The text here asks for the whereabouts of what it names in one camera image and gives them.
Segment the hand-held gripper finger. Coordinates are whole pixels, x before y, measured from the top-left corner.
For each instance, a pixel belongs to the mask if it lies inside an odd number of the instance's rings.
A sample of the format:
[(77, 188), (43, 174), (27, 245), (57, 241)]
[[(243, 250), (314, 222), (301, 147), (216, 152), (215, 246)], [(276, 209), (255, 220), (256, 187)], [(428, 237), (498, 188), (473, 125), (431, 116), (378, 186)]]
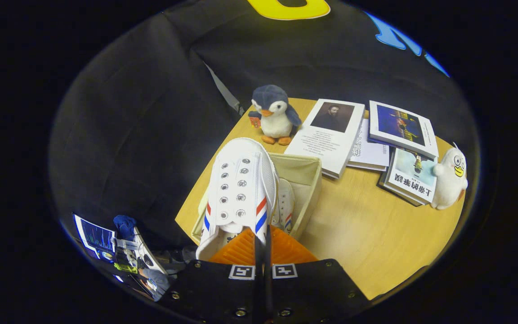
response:
[(279, 228), (269, 228), (264, 254), (272, 324), (345, 324), (371, 306), (339, 261), (313, 256)]
[(250, 246), (247, 262), (195, 259), (158, 304), (180, 324), (260, 324), (264, 319), (264, 248), (250, 229), (232, 243)]

